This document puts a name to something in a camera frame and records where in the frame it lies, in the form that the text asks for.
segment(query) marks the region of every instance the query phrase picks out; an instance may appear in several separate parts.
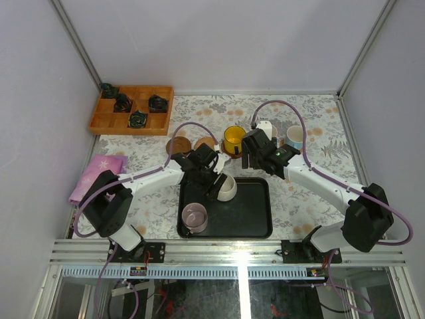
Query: pink cloth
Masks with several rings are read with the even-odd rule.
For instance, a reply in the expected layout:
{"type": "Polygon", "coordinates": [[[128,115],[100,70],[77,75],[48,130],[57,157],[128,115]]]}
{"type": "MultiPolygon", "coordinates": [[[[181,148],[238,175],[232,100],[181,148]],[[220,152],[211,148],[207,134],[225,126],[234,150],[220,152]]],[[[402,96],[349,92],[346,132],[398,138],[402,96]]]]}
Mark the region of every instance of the pink cloth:
{"type": "Polygon", "coordinates": [[[77,186],[69,197],[69,202],[73,205],[79,204],[103,171],[111,170],[114,174],[125,173],[126,165],[127,156],[96,154],[78,180],[77,186]]]}

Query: wooden organizer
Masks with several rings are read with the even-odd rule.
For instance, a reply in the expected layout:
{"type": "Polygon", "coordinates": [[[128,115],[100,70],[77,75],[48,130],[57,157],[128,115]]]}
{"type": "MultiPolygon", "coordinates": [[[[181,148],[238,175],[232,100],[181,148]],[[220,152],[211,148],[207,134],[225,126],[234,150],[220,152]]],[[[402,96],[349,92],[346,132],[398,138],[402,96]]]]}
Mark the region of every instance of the wooden organizer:
{"type": "Polygon", "coordinates": [[[115,87],[120,88],[120,93],[127,95],[133,101],[131,112],[114,112],[115,98],[102,98],[101,92],[88,127],[94,135],[167,135],[174,99],[172,86],[115,87]],[[154,94],[168,100],[167,113],[149,112],[148,101],[154,94]],[[128,127],[128,118],[136,110],[147,114],[146,127],[128,127]]]}

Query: floral tablecloth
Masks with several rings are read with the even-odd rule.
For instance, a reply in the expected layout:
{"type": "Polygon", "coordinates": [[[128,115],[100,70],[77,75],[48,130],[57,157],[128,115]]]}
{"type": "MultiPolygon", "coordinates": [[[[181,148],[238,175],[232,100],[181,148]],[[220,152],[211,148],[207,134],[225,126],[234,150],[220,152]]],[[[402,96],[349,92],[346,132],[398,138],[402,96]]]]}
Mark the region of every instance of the floral tablecloth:
{"type": "MultiPolygon", "coordinates": [[[[301,112],[307,127],[307,154],[311,161],[349,181],[358,182],[339,111],[331,95],[176,96],[168,136],[100,136],[94,153],[128,156],[127,172],[149,168],[165,161],[165,145],[179,124],[202,123],[218,139],[222,139],[226,128],[232,125],[242,126],[248,132],[254,110],[267,100],[286,100],[301,112]]],[[[299,124],[294,112],[279,104],[265,106],[258,119],[269,120],[277,127],[278,141],[290,126],[299,124]]],[[[195,126],[186,126],[178,133],[178,136],[187,137],[192,146],[199,137],[207,135],[195,126]]],[[[267,180],[273,219],[273,233],[269,239],[300,239],[316,225],[343,220],[340,212],[306,188],[262,171],[242,169],[241,159],[232,159],[223,172],[234,177],[258,176],[267,180]]],[[[146,239],[179,239],[178,202],[179,186],[164,187],[143,197],[136,195],[127,220],[146,239]]],[[[84,217],[78,228],[82,233],[92,231],[84,217]]]]}

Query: light blue mug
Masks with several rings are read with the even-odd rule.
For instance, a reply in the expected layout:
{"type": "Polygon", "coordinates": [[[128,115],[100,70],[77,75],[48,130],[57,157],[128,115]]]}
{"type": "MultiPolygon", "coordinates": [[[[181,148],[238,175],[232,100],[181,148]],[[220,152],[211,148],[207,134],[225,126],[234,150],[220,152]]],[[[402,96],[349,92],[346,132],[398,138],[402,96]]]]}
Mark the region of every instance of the light blue mug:
{"type": "Polygon", "coordinates": [[[294,125],[286,131],[285,144],[300,150],[303,148],[303,128],[299,125],[294,125]]]}

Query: black tray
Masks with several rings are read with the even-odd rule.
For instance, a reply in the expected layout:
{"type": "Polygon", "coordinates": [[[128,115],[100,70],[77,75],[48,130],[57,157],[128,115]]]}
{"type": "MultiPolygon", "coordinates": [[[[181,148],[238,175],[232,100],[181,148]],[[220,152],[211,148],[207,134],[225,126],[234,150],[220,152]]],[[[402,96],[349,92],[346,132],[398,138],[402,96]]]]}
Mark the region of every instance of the black tray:
{"type": "Polygon", "coordinates": [[[273,231],[270,195],[265,179],[235,177],[236,196],[227,202],[207,199],[190,183],[180,186],[177,232],[187,238],[181,212],[190,203],[200,203],[208,213],[208,226],[202,233],[191,234],[194,239],[265,239],[273,231]]]}

